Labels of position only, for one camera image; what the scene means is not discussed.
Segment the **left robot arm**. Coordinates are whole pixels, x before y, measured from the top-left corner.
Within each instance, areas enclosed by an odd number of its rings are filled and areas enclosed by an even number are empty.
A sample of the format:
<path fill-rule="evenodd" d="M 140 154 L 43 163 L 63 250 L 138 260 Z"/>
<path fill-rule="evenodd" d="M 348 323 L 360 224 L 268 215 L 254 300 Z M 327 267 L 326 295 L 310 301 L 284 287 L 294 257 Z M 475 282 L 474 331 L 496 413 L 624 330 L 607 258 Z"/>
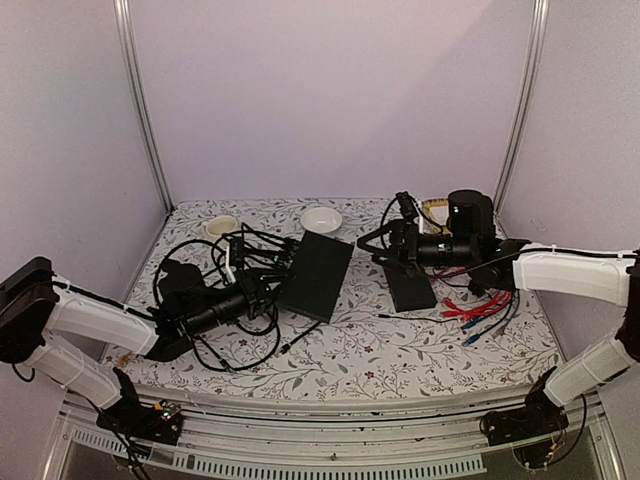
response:
<path fill-rule="evenodd" d="M 143 313 L 56 276 L 37 256 L 1 283 L 1 360 L 38 370 L 108 409 L 128 434 L 148 426 L 148 412 L 123 393 L 124 383 L 59 337 L 68 332 L 168 362 L 186 353 L 195 337 L 245 316 L 263 315 L 277 295 L 262 270 L 236 273 L 225 288 L 207 285 L 193 264 L 165 260 L 159 307 Z"/>

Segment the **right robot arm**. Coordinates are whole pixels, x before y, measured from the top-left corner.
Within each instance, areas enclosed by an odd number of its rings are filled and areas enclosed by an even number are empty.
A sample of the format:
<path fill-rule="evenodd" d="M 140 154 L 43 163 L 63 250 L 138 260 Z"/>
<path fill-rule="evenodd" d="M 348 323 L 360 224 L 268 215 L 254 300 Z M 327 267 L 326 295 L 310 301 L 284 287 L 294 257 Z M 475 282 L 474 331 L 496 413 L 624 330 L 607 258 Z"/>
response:
<path fill-rule="evenodd" d="M 394 198 L 400 215 L 384 219 L 357 245 L 383 267 L 408 276 L 428 267 L 451 267 L 479 289 L 547 291 L 602 300 L 625 310 L 622 325 L 550 372 L 527 396 L 517 427 L 537 436 L 552 424 L 556 409 L 603 384 L 639 361 L 639 253 L 583 251 L 496 235 L 492 200 L 476 190 L 447 197 L 448 217 L 439 233 L 423 233 L 414 198 Z"/>

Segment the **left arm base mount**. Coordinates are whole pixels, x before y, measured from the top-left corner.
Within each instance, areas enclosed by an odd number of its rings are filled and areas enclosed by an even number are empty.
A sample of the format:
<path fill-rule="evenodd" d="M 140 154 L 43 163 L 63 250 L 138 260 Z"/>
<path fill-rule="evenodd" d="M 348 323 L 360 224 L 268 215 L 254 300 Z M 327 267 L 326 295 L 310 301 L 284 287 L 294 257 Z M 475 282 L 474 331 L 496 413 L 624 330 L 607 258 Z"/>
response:
<path fill-rule="evenodd" d="M 137 397 L 122 397 L 106 409 L 98 409 L 98 427 L 126 437 L 175 446 L 184 417 L 179 406 L 160 401 L 144 406 Z"/>

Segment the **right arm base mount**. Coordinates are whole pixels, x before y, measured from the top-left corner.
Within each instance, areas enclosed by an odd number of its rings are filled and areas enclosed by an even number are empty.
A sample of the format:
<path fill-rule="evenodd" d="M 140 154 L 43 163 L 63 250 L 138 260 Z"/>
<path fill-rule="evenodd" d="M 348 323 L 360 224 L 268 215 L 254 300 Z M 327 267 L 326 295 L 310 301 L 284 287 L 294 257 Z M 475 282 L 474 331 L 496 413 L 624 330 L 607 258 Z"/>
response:
<path fill-rule="evenodd" d="M 480 432 L 490 446 L 527 440 L 512 453 L 516 462 L 529 471 L 545 469 L 552 463 L 568 426 L 564 408 L 553 403 L 490 411 L 479 422 Z"/>

